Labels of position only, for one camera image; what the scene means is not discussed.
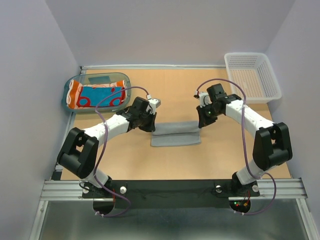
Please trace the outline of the grey cloth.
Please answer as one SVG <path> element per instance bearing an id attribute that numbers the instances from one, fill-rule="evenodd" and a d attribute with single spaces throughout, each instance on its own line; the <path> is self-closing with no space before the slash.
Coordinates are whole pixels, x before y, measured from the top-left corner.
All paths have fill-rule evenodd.
<path id="1" fill-rule="evenodd" d="M 152 147 L 182 147 L 201 144 L 201 129 L 197 121 L 163 122 L 155 124 Z"/>

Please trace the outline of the red and blue cloth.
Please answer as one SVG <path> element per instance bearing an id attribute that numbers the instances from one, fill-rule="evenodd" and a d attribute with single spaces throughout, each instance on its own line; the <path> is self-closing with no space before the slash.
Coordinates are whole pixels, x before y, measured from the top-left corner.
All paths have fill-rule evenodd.
<path id="1" fill-rule="evenodd" d="M 83 86 L 80 88 L 79 96 L 76 100 L 77 107 L 95 108 L 103 99 L 99 107 L 116 107 L 123 103 L 126 92 L 121 91 L 124 87 L 91 87 Z"/>

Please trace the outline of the orange and white towel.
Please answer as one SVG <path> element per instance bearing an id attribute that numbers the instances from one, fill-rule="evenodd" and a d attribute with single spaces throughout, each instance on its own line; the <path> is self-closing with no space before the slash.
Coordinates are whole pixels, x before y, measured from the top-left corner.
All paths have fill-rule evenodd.
<path id="1" fill-rule="evenodd" d="M 113 83 L 104 83 L 104 84 L 81 84 L 79 81 L 72 79 L 69 84 L 67 85 L 67 93 L 66 93 L 66 106 L 72 110 L 78 109 L 94 109 L 91 108 L 84 108 L 78 107 L 76 101 L 80 94 L 81 87 L 93 87 L 93 88 L 106 88 L 106 87 L 126 87 L 126 83 L 124 80 L 113 82 Z"/>

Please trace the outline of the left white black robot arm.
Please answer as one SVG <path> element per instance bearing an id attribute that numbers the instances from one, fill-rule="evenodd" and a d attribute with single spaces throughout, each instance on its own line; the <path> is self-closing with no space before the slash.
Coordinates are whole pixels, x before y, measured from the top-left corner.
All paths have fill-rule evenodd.
<path id="1" fill-rule="evenodd" d="M 114 196 L 111 189 L 111 177 L 98 169 L 98 163 L 109 140 L 136 128 L 151 133 L 155 131 L 157 108 L 161 101 L 157 98 L 136 97 L 132 105 L 117 111 L 109 119 L 92 127 L 72 128 L 57 155 L 57 163 L 89 183 L 83 186 L 86 191 L 106 198 Z M 101 156 L 97 156 L 102 147 Z"/>

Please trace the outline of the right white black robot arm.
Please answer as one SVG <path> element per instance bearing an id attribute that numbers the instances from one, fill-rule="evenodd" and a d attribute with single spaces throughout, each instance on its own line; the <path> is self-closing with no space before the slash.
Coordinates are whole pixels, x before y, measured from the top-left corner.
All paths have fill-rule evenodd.
<path id="1" fill-rule="evenodd" d="M 218 100 L 196 107 L 201 129 L 225 115 L 241 125 L 245 167 L 232 175 L 231 192 L 242 195 L 249 185 L 270 169 L 280 166 L 293 157 L 289 127 L 268 120 L 248 107 L 243 100 Z"/>

